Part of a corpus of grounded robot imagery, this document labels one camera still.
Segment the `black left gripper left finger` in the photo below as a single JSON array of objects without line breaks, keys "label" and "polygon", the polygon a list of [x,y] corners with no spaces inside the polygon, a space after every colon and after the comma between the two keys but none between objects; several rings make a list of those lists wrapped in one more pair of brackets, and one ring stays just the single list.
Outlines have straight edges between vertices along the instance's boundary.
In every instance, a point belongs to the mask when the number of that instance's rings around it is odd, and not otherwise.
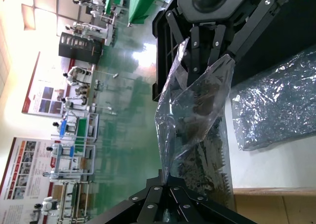
[{"label": "black left gripper left finger", "polygon": [[165,224],[165,189],[162,178],[146,181],[146,187],[91,220],[92,224]]}]

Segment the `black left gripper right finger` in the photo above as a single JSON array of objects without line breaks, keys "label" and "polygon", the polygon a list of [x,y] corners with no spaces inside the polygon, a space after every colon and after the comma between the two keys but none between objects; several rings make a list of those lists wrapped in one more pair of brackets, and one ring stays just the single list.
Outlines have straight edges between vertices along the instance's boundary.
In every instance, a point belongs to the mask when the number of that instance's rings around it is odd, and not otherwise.
[{"label": "black left gripper right finger", "polygon": [[169,208],[188,224],[248,224],[250,219],[180,186],[169,188]]}]

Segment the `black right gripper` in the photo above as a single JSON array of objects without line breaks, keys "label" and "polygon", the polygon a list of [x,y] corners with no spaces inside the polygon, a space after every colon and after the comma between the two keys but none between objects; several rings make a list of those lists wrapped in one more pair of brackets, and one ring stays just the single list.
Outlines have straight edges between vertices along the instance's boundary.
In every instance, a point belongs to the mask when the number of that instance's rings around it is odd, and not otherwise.
[{"label": "black right gripper", "polygon": [[[200,29],[194,23],[225,21],[237,12],[246,0],[177,0],[184,17],[177,10],[169,10],[166,19],[178,45],[189,37],[189,49],[185,51],[184,62],[188,74],[200,73]],[[251,49],[262,32],[275,17],[276,0],[261,0],[248,21],[237,32],[230,45],[223,49],[223,42],[229,29],[218,25],[208,59],[208,65],[215,63],[221,53],[229,54],[236,62]]]}]

